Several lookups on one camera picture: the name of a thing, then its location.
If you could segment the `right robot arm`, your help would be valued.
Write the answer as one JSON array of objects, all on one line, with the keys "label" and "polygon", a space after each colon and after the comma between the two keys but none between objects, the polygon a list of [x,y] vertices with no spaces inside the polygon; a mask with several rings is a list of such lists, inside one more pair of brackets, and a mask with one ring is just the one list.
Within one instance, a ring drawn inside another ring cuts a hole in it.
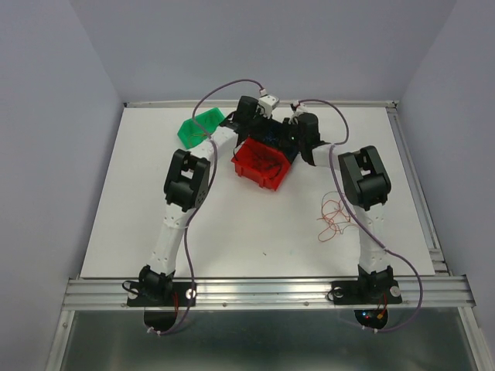
[{"label": "right robot arm", "polygon": [[291,142],[302,159],[312,166],[329,168],[336,191],[347,214],[359,228],[360,257],[355,279],[331,282],[329,300],[335,305],[390,305],[402,303],[398,282],[379,237],[383,232],[384,204],[391,192],[391,180],[377,149],[334,155],[333,150],[349,140],[350,128],[344,121],[345,137],[337,143],[321,139],[319,119],[302,113],[286,118]]}]

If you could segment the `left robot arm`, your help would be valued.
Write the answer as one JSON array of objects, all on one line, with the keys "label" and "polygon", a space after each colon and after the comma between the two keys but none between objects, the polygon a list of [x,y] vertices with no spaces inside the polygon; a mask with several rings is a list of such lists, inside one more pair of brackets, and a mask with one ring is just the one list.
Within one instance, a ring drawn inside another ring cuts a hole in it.
[{"label": "left robot arm", "polygon": [[270,118],[279,99],[269,94],[259,98],[243,96],[230,120],[208,131],[192,116],[206,138],[189,151],[172,155],[164,184],[165,215],[159,237],[148,263],[138,275],[138,294],[154,304],[165,304],[172,296],[176,258],[190,218],[202,206],[216,175],[220,151],[233,148],[238,135],[257,119]]}]

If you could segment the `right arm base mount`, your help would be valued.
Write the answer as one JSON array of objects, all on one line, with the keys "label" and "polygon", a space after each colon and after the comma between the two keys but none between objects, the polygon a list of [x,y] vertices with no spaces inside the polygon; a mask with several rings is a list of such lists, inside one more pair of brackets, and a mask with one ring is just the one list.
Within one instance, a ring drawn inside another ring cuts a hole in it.
[{"label": "right arm base mount", "polygon": [[368,274],[358,267],[356,279],[332,281],[327,299],[335,305],[378,305],[402,303],[398,282],[394,279],[393,270],[388,267],[381,272]]}]

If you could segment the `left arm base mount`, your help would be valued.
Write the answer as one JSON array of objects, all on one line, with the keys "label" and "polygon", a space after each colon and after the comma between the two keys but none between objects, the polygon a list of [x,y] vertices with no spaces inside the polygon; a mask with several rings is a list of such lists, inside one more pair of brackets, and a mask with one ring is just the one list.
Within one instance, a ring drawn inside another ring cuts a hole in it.
[{"label": "left arm base mount", "polygon": [[127,306],[131,308],[181,308],[196,305],[196,289],[192,283],[173,282],[174,273],[158,274],[142,268],[137,281],[124,281],[121,286],[127,292]]}]

